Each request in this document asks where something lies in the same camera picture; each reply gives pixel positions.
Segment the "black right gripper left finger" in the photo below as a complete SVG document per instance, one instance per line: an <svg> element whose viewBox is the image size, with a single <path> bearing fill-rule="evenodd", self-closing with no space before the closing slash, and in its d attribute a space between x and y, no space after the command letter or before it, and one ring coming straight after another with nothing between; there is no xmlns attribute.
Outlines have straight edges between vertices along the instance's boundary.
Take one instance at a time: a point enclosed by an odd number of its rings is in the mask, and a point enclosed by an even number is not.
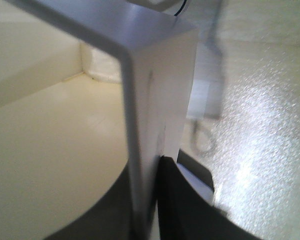
<svg viewBox="0 0 300 240"><path fill-rule="evenodd" d="M85 214L47 240L134 240L129 165Z"/></svg>

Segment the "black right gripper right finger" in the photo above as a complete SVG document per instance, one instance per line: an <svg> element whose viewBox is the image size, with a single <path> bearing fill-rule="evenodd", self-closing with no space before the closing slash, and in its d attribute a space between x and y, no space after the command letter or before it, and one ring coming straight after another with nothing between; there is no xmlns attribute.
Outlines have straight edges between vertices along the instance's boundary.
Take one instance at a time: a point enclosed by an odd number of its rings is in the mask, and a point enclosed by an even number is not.
<svg viewBox="0 0 300 240"><path fill-rule="evenodd" d="M157 200L162 240L255 240L191 187L171 157L158 163Z"/></svg>

